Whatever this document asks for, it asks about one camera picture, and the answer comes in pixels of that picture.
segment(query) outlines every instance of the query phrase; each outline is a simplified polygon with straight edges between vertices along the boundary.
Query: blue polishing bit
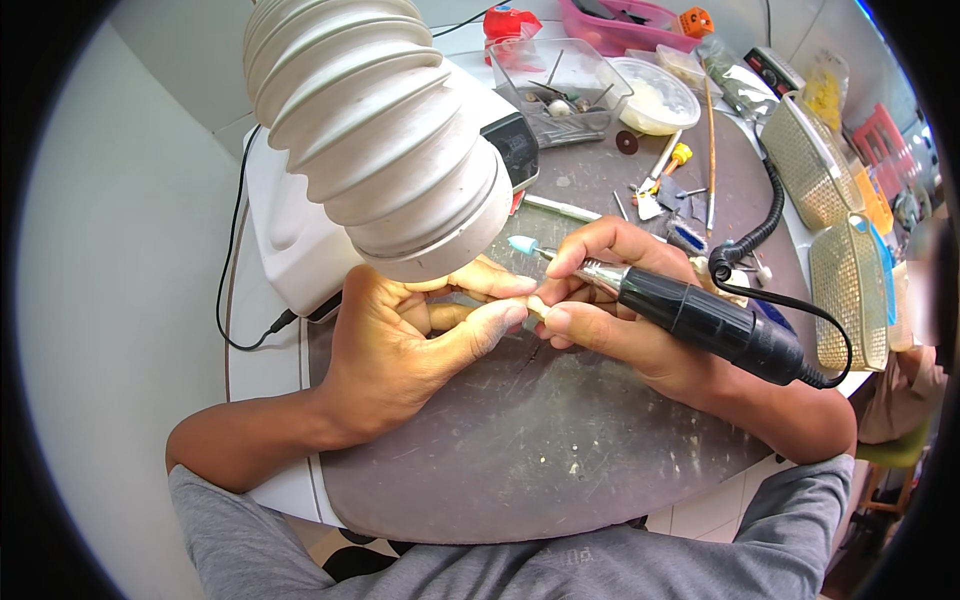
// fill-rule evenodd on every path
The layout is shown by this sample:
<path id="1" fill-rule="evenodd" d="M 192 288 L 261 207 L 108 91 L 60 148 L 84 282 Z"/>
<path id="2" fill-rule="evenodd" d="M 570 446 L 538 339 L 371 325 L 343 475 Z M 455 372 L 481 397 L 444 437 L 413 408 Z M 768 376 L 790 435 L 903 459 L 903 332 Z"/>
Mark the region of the blue polishing bit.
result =
<path id="1" fill-rule="evenodd" d="M 514 250 L 523 252 L 527 256 L 533 256 L 534 250 L 540 246 L 540 242 L 526 235 L 512 235 L 507 238 Z"/>

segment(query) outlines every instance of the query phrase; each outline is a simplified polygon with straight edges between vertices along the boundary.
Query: plastic bag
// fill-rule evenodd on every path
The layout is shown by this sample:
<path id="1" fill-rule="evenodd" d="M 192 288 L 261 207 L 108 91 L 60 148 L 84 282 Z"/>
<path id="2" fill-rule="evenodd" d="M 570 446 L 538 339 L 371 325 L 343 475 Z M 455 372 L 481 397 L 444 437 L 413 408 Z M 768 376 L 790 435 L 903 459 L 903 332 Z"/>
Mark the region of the plastic bag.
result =
<path id="1" fill-rule="evenodd" d="M 697 47 L 707 74 L 723 88 L 723 98 L 748 120 L 770 116 L 780 101 L 758 74 L 739 59 L 717 34 L 704 37 Z"/>
<path id="2" fill-rule="evenodd" d="M 849 87 L 850 66 L 840 55 L 821 48 L 806 76 L 804 102 L 835 132 L 840 131 L 840 113 Z"/>

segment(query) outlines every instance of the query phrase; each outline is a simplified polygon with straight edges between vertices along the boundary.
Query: forearm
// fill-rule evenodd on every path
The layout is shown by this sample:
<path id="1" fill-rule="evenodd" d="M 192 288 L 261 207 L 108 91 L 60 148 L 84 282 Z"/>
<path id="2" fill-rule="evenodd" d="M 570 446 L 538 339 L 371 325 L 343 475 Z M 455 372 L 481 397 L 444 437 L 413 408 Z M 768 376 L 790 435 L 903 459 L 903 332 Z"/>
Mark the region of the forearm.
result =
<path id="1" fill-rule="evenodd" d="M 702 407 L 772 447 L 798 465 L 856 451 L 856 417 L 836 390 L 794 381 L 782 387 L 731 368 Z"/>
<path id="2" fill-rule="evenodd" d="M 230 492 L 247 492 L 298 459 L 346 447 L 321 388 L 217 404 L 181 421 L 167 440 L 167 470 L 183 464 Z"/>

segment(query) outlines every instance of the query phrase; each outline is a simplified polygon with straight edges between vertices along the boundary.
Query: gray work surface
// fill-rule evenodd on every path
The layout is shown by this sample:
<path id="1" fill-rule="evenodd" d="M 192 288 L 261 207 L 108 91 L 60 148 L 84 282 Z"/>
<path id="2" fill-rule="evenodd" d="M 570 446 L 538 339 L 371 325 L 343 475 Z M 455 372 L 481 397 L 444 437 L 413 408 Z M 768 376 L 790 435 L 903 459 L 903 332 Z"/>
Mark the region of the gray work surface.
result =
<path id="1" fill-rule="evenodd" d="M 638 223 L 627 185 L 643 181 L 667 138 L 642 137 L 639 152 L 624 156 L 613 143 L 619 129 L 614 123 L 601 142 L 541 151 L 540 176 L 531 192 L 618 214 L 615 189 Z M 706 186 L 707 119 L 684 132 L 681 141 L 693 158 L 676 171 L 675 180 L 688 190 Z M 755 227 L 772 195 L 750 141 L 721 113 L 716 113 L 716 147 L 711 247 Z M 694 223 L 703 232 L 703 224 Z M 542 280 L 545 261 L 514 252 L 507 238 L 524 234 L 556 246 L 581 225 L 522 205 L 487 256 Z M 763 264 L 774 273 L 768 289 L 809 300 L 783 222 L 760 249 Z M 813 319 L 789 309 L 783 313 L 810 361 L 816 356 Z M 654 392 L 624 363 L 578 347 L 553 349 L 533 333 L 535 323 L 528 319 L 397 430 L 372 444 L 321 455 L 330 504 L 350 530 L 436 543 L 576 534 L 681 502 L 771 453 L 746 432 Z M 312 383 L 326 373 L 332 330 L 333 323 L 309 326 Z"/>

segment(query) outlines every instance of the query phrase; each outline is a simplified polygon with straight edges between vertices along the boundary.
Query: left hand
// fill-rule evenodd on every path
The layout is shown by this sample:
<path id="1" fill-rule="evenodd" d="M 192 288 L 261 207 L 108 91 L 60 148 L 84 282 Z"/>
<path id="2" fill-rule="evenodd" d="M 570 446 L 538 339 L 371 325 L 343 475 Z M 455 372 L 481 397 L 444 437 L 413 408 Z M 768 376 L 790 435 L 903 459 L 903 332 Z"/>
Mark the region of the left hand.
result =
<path id="1" fill-rule="evenodd" d="M 369 265 L 354 267 L 344 282 L 321 385 L 323 410 L 338 431 L 331 445 L 369 442 L 413 417 L 450 377 L 526 319 L 523 301 L 500 299 L 536 288 L 530 277 L 513 275 L 482 255 L 423 283 L 397 283 Z M 453 292 L 487 303 L 426 303 Z M 446 333 L 426 339 L 437 329 Z"/>

